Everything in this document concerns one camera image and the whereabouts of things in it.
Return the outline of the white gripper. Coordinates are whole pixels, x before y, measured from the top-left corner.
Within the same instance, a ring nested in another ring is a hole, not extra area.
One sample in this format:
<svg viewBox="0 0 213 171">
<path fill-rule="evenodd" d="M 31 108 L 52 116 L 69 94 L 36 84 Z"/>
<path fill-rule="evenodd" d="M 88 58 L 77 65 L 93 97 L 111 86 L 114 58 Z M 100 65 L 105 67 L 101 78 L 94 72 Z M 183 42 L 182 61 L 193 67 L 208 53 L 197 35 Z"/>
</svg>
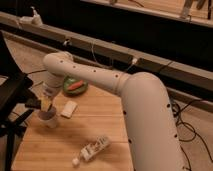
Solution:
<svg viewBox="0 0 213 171">
<path fill-rule="evenodd" d="M 43 84 L 42 92 L 44 96 L 40 98 L 42 111 L 48 112 L 51 109 L 52 107 L 51 99 L 54 99 L 58 95 L 59 91 L 60 91 L 59 88 L 50 87 L 47 84 Z"/>
</svg>

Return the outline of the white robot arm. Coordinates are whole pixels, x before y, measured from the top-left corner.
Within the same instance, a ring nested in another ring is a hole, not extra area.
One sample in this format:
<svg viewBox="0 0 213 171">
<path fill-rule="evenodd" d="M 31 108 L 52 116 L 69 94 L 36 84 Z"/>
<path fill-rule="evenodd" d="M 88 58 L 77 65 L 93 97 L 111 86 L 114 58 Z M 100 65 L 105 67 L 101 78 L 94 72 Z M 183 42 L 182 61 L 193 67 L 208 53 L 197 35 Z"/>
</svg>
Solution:
<svg viewBox="0 0 213 171">
<path fill-rule="evenodd" d="M 134 171 L 185 171 L 172 105 L 157 76 L 79 64 L 68 52 L 46 55 L 43 66 L 44 92 L 52 97 L 70 76 L 121 98 Z"/>
</svg>

